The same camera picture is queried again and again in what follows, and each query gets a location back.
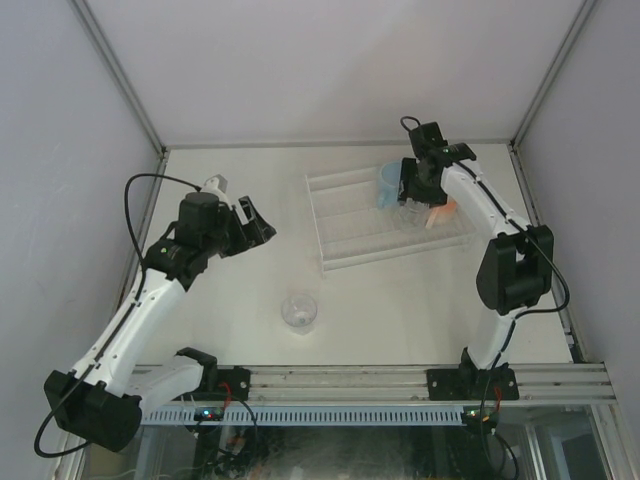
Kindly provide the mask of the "light blue mug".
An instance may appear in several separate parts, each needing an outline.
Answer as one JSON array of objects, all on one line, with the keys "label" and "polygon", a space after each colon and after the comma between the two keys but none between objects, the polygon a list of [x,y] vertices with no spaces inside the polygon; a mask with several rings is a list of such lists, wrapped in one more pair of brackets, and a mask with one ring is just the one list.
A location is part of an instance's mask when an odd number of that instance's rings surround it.
[{"label": "light blue mug", "polygon": [[384,164],[377,178],[377,208],[385,209],[397,203],[402,164],[400,161]]}]

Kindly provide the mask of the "pink ceramic mug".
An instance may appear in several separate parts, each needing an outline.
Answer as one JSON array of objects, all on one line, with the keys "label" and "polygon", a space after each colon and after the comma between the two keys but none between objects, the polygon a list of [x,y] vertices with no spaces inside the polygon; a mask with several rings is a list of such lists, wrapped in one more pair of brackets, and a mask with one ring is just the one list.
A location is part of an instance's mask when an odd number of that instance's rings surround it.
[{"label": "pink ceramic mug", "polygon": [[455,216],[456,209],[457,203],[452,199],[449,199],[445,205],[431,208],[425,228],[430,230],[448,223]]}]

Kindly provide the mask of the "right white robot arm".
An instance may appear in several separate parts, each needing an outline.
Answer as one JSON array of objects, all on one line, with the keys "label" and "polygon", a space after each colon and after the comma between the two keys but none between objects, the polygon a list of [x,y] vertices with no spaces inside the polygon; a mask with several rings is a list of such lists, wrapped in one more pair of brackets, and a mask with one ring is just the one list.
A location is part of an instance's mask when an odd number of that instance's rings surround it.
[{"label": "right white robot arm", "polygon": [[476,275],[482,318],[464,358],[478,370],[493,369],[505,362],[517,320],[539,313],[536,305],[551,289],[553,234],[504,202],[468,145],[419,141],[413,151],[402,162],[399,201],[441,207],[452,199],[486,242]]}]

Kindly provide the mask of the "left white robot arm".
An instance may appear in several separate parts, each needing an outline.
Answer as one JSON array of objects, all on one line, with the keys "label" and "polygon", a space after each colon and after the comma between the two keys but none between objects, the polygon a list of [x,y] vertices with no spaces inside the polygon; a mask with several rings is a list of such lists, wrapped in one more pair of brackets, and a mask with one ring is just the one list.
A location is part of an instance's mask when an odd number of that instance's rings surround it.
[{"label": "left white robot arm", "polygon": [[231,205],[217,191],[187,194],[177,219],[148,247],[134,287],[103,333],[69,372],[47,377],[46,422],[118,452],[146,414],[184,394],[218,392],[216,357],[193,347],[178,350],[137,382],[131,377],[155,331],[211,258],[244,253],[275,234],[247,196]]}]

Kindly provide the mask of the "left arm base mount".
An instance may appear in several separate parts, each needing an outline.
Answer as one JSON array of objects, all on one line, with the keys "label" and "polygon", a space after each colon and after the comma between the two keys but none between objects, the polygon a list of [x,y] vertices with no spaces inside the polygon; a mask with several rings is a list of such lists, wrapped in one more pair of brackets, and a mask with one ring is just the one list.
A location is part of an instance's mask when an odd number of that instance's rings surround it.
[{"label": "left arm base mount", "polygon": [[178,396],[247,401],[250,391],[249,369],[233,366],[219,367],[213,355],[187,347],[179,350],[172,359],[176,373],[170,374],[170,387]]}]

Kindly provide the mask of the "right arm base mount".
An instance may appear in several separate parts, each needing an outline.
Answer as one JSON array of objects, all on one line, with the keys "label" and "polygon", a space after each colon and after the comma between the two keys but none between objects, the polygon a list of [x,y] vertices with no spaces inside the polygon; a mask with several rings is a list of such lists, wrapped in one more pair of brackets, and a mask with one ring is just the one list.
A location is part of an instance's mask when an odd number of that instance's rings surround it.
[{"label": "right arm base mount", "polygon": [[465,347],[457,367],[430,368],[426,371],[431,401],[518,400],[519,388],[515,372],[502,355],[497,355],[486,369],[479,369]]}]

